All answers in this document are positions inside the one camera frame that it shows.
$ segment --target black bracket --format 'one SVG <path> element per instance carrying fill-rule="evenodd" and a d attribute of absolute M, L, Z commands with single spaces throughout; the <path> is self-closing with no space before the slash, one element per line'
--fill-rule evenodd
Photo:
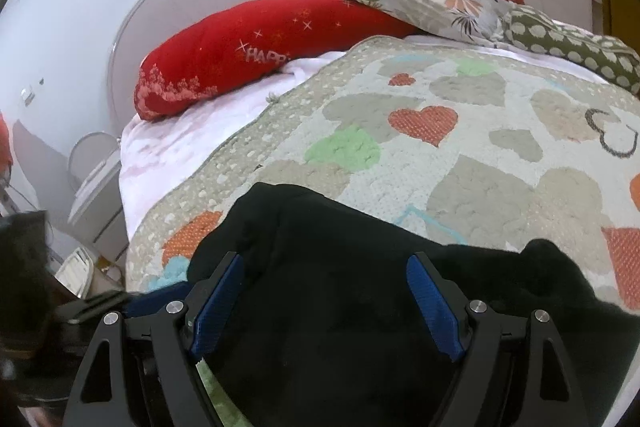
<path fill-rule="evenodd" d="M 448 338 L 463 350 L 431 427 L 588 425 L 577 378 L 546 312 L 513 317 L 469 302 L 425 254 L 415 257 L 440 304 L 444 298 L 440 311 L 454 317 Z M 229 252 L 209 279 L 139 297 L 124 311 L 138 316 L 106 314 L 76 376 L 63 426 L 222 427 L 195 364 L 214 349 L 243 270 L 241 256 Z M 143 315 L 145 307 L 150 313 Z"/>

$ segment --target olive green pillow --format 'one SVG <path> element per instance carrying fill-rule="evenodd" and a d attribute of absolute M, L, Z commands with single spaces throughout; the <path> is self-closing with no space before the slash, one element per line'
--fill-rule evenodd
<path fill-rule="evenodd" d="M 594 35 L 552 20 L 531 6 L 517 6 L 502 17 L 504 41 L 543 55 L 563 57 L 638 95 L 640 57 L 616 37 Z"/>

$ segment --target bed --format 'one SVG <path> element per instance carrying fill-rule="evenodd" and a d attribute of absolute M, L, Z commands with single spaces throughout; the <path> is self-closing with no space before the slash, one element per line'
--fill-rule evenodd
<path fill-rule="evenodd" d="M 133 116 L 138 65 L 117 53 L 126 35 L 109 90 L 124 128 L 129 290 L 188 259 L 264 181 L 305 185 L 440 243 L 520 251 L 546 237 L 600 299 L 640 310 L 640 102 L 591 71 L 517 48 L 373 37 L 149 123 Z M 636 353 L 603 425 L 638 388 Z"/>

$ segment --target black fabric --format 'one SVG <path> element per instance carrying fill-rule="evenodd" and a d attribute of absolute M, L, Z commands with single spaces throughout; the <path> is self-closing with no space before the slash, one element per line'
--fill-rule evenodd
<path fill-rule="evenodd" d="M 199 245 L 190 282 L 227 251 L 246 281 L 206 357 L 259 427 L 425 425 L 455 367 L 437 352 L 404 275 L 425 251 L 470 299 L 499 312 L 549 311 L 599 426 L 626 374 L 640 318 L 598 301 L 553 243 L 522 253 L 443 247 L 307 188 L 256 184 Z"/>

